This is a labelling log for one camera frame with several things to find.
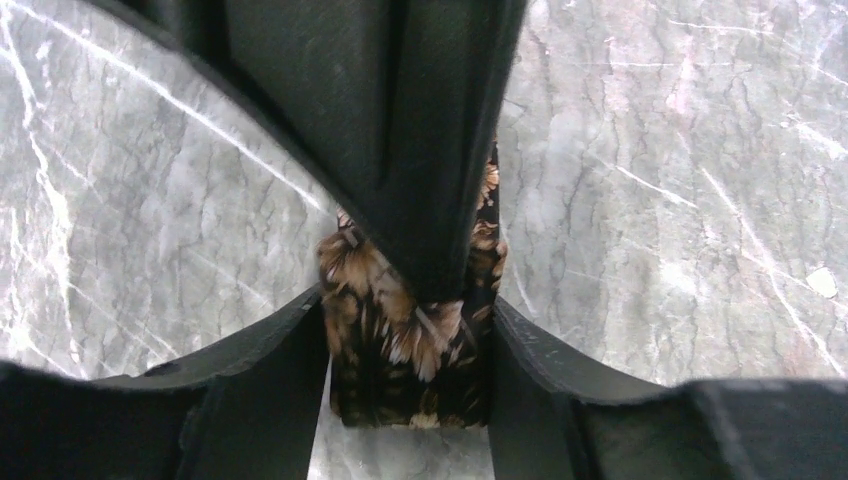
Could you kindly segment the brown floral tie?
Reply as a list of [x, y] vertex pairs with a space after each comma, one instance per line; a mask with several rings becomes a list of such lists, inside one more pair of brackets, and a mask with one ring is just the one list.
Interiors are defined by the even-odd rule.
[[330, 407], [347, 427], [475, 428], [490, 414], [500, 235], [498, 149], [477, 201], [459, 298], [417, 300], [344, 210], [317, 246]]

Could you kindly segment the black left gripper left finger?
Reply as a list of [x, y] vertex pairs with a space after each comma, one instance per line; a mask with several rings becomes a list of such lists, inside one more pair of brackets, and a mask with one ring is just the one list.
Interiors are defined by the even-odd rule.
[[138, 376], [1, 365], [5, 479], [304, 479], [328, 351], [320, 297]]

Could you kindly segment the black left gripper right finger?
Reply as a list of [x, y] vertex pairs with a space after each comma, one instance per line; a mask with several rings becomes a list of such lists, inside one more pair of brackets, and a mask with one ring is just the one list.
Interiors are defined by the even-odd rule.
[[674, 387], [604, 365], [494, 308], [489, 438], [499, 479], [843, 479], [843, 380]]

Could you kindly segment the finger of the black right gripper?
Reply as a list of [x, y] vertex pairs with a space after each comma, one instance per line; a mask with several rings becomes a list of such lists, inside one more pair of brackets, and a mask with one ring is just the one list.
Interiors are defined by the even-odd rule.
[[462, 290], [522, 1], [104, 1], [339, 202], [424, 301]]

